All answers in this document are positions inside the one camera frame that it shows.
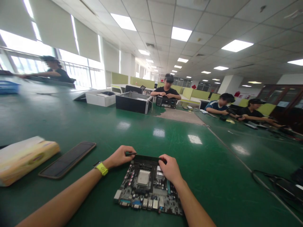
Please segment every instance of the air vent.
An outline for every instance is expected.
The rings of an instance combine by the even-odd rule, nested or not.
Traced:
[[[251,66],[251,65],[254,65],[254,64],[245,65],[245,66],[239,66],[239,67],[236,67],[236,68],[243,68],[243,67],[247,67],[247,66]]]

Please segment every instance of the motherboard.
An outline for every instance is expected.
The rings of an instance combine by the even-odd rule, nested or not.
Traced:
[[[158,158],[136,155],[114,202],[122,207],[183,215],[178,193],[165,178],[158,161]]]

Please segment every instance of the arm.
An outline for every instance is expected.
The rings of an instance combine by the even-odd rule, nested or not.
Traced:
[[[120,146],[103,162],[103,165],[111,169],[131,161],[134,155],[126,157],[126,151],[135,152],[133,147]],[[101,178],[101,172],[98,169],[92,169],[20,222],[16,227],[65,226]]]
[[[163,161],[159,160],[159,165],[164,176],[174,184],[178,192],[188,226],[216,226],[183,180],[176,159],[166,154],[161,155],[160,158],[167,161],[165,165]]]

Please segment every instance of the white box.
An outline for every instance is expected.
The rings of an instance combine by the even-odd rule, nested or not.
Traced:
[[[98,96],[97,94],[100,94],[101,92],[104,91],[111,91],[111,89],[103,89],[103,90],[92,90],[92,91],[87,91],[85,92],[86,96],[86,102],[88,104],[93,104],[97,106],[104,106],[108,107],[112,104],[116,103],[116,95],[108,96],[108,97],[101,97]]]

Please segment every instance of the young man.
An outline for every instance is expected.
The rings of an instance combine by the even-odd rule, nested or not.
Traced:
[[[257,111],[257,109],[259,109],[260,106],[265,103],[266,102],[261,99],[251,99],[248,101],[248,106],[240,109],[238,114],[245,117],[246,120],[251,120],[253,123],[258,124],[256,121],[266,121],[267,123],[280,128],[282,125],[275,123],[273,119],[264,117],[263,114]]]
[[[219,100],[217,101],[210,101],[207,106],[204,108],[209,113],[212,114],[222,114],[222,115],[228,115],[229,113],[227,110],[227,104],[233,103],[235,101],[235,98],[232,94],[224,93],[220,95]],[[239,115],[233,115],[230,114],[233,118],[239,117]]]
[[[156,90],[151,92],[151,96],[166,96],[169,99],[177,99],[180,100],[181,96],[178,94],[178,92],[175,89],[171,88],[171,85],[174,82],[174,77],[170,74],[165,75],[164,79],[164,87],[159,87]]]
[[[133,147],[120,146],[108,159],[98,163],[95,168],[60,192],[16,227],[65,226],[109,169],[130,162],[135,157],[135,155],[127,157],[126,152],[136,153]],[[163,161],[159,160],[159,165],[164,176],[174,184],[178,192],[188,226],[216,226],[183,180],[176,159],[166,154],[161,155],[160,158],[167,162],[164,164]]]

